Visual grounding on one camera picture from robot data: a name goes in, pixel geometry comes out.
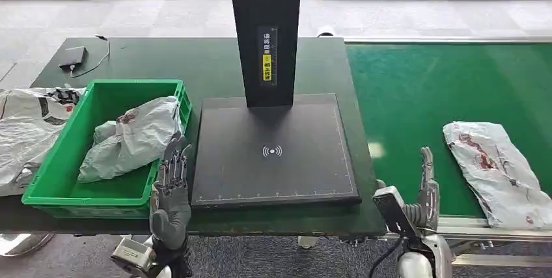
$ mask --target cable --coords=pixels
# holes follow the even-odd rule
[[[402,243],[402,240],[404,239],[404,234],[401,234],[399,239],[395,242],[395,244],[387,250],[382,256],[380,256],[375,262],[374,265],[372,265],[372,268],[370,269],[370,273],[368,274],[368,278],[372,278],[374,276],[374,272],[376,271],[376,268],[380,265],[383,260],[385,260],[389,255],[393,254],[395,250],[397,250],[398,246]]]
[[[107,58],[107,57],[109,56],[109,53],[110,53],[110,51],[111,51],[111,47],[110,47],[111,45],[110,45],[110,43],[109,43],[109,39],[107,39],[106,37],[104,37],[104,36],[102,36],[102,35],[95,35],[95,36],[98,37],[99,39],[105,40],[105,41],[107,42],[107,53],[103,56],[103,58],[100,59],[100,62],[98,62],[98,64],[96,64],[95,67],[91,68],[90,70],[87,70],[86,72],[80,73],[80,74],[78,74],[78,75],[73,75],[73,70],[75,69],[75,65],[74,65],[74,64],[71,65],[71,71],[69,72],[69,76],[70,76],[71,78],[81,77],[81,76],[83,76],[83,75],[85,75],[85,74],[88,74],[88,73],[90,73],[91,71],[97,69],[97,67],[99,67],[100,64],[105,60],[105,58]]]

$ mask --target warning sticker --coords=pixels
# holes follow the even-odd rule
[[[270,55],[262,55],[262,80],[272,80],[272,58]]]
[[[260,71],[262,86],[276,86],[278,73],[278,28],[258,28]]]

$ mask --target white plastic bag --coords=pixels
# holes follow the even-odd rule
[[[0,196],[25,192],[84,90],[0,89]]]
[[[552,227],[552,200],[500,124],[453,122],[443,133],[491,227]]]
[[[78,182],[112,179],[161,157],[173,134],[180,130],[179,102],[174,96],[157,98],[128,110],[115,122],[98,126],[95,145],[87,152]]]

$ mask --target gray plastic bag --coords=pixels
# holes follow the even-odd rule
[[[96,128],[94,141],[87,153],[78,182],[95,182],[128,173],[158,159],[173,134],[180,130],[180,103],[174,96],[157,98],[130,109],[113,123]]]

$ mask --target gray carpet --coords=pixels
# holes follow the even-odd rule
[[[56,236],[43,249],[20,258],[0,258],[0,277],[17,278],[108,278],[125,277],[109,255],[120,241],[118,236],[74,238]],[[190,238],[191,265],[196,278],[361,278],[367,277],[373,261],[392,242],[369,241],[359,247],[321,238],[316,247],[297,246],[296,237]],[[513,245],[494,253],[550,255],[551,244]],[[396,255],[380,265],[375,277],[395,277]],[[550,278],[550,268],[457,267],[455,278],[535,277]]]
[[[344,36],[549,36],[552,1],[301,0],[300,36],[332,25]],[[66,37],[234,37],[230,0],[0,0],[0,88],[28,87]],[[127,277],[109,255],[118,236],[56,236],[21,258],[0,258],[0,278]],[[309,250],[297,238],[192,237],[195,277],[366,277],[389,242],[357,248],[336,238]],[[486,253],[552,256],[552,245]],[[376,277],[394,277],[394,258]],[[547,268],[455,269],[455,277],[552,277]]]

